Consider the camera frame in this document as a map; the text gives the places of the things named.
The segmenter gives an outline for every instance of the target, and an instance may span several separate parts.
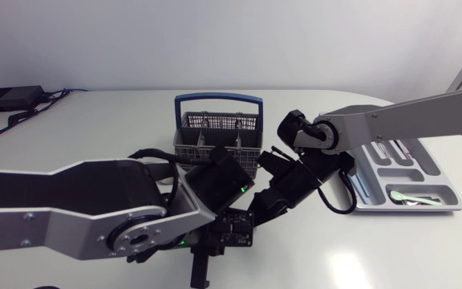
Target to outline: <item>white spoon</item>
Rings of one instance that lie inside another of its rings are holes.
[[[402,200],[417,201],[417,202],[421,202],[421,203],[428,204],[428,205],[441,206],[441,203],[438,202],[438,201],[431,201],[431,200],[424,199],[424,198],[421,198],[421,197],[408,197],[408,196],[403,195],[403,194],[401,194],[401,193],[399,193],[397,191],[391,191],[390,196],[391,196],[392,199],[394,199],[396,201],[402,201]]]

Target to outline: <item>basket handle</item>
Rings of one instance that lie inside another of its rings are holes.
[[[176,96],[174,99],[174,108],[176,113],[177,129],[181,128],[181,102],[187,100],[237,100],[257,104],[257,111],[259,115],[257,127],[260,132],[263,132],[263,99],[259,97],[228,92],[197,92]]]

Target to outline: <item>white table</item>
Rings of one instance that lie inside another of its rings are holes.
[[[347,105],[388,104],[347,92],[234,92],[263,98],[263,148],[276,145],[287,153],[276,130],[293,109],[312,120]],[[183,93],[189,91],[73,93],[0,136],[0,169],[50,171],[148,147],[173,152],[173,99]],[[203,104],[208,107],[185,107],[254,112],[251,104]],[[0,113],[0,128],[9,114]],[[462,137],[424,142],[462,198]],[[246,208],[269,179],[260,169],[254,188],[235,206]],[[342,185],[335,178],[322,189],[330,195]],[[123,258],[78,261],[43,247],[7,250],[0,251],[0,288],[188,288],[191,266],[189,250],[161,251],[140,265]],[[227,248],[211,258],[208,278],[210,288],[462,288],[462,211],[342,216],[314,193],[258,227],[252,248]]]

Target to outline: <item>dishwasher cutlery basket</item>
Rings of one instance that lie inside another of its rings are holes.
[[[226,112],[185,112],[181,102],[187,100],[237,100],[257,104],[258,114]],[[233,158],[250,175],[256,177],[263,133],[263,100],[235,93],[202,92],[176,96],[176,155],[190,159],[209,159],[209,152],[224,145]],[[192,165],[180,165],[189,171]]]

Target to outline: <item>cutlery tray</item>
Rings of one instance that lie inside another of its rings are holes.
[[[372,142],[349,153],[356,160],[356,175],[351,180],[358,197],[357,211],[462,210],[460,197],[419,140]],[[442,205],[403,204],[390,198],[392,190],[408,197],[439,200]]]

